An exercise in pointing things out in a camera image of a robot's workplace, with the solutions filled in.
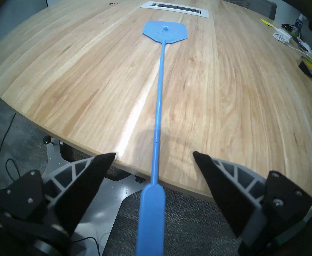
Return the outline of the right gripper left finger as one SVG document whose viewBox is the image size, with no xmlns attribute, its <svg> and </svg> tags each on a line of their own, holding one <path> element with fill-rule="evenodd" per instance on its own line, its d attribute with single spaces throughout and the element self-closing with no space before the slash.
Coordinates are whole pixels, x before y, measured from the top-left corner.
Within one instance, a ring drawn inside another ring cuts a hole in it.
<svg viewBox="0 0 312 256">
<path fill-rule="evenodd" d="M 72 234 L 97 194 L 116 153 L 61 166 L 42 178 L 31 170 L 1 192 L 1 209 L 11 217 Z"/>
</svg>

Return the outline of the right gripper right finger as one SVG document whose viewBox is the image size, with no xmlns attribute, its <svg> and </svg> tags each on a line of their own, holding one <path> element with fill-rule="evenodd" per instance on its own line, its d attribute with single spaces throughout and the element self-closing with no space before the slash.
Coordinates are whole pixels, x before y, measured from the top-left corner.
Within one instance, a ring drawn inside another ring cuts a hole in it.
<svg viewBox="0 0 312 256">
<path fill-rule="evenodd" d="M 312 196 L 276 170 L 267 178 L 229 161 L 198 151 L 193 157 L 212 197 L 242 240 L 271 240 L 301 221 Z"/>
</svg>

